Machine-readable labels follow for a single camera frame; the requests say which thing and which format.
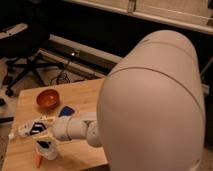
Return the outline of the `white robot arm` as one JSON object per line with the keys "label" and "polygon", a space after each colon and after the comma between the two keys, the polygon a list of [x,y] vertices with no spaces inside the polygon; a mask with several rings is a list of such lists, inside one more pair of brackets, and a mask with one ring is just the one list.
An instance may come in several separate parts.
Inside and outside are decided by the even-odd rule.
{"label": "white robot arm", "polygon": [[55,120],[38,141],[85,139],[111,171],[199,171],[205,105],[197,54],[183,34],[144,37],[105,78],[96,112]]}

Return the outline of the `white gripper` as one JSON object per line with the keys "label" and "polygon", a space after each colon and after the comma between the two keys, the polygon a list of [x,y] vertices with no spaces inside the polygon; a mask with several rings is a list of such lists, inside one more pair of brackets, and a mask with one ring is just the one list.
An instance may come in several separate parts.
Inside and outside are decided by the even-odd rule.
{"label": "white gripper", "polygon": [[41,116],[34,119],[34,122],[41,122],[47,125],[52,125],[52,133],[41,132],[34,136],[36,141],[52,141],[54,137],[59,141],[71,141],[73,139],[85,139],[88,126],[79,118],[71,116],[59,117],[55,121],[54,116]]}

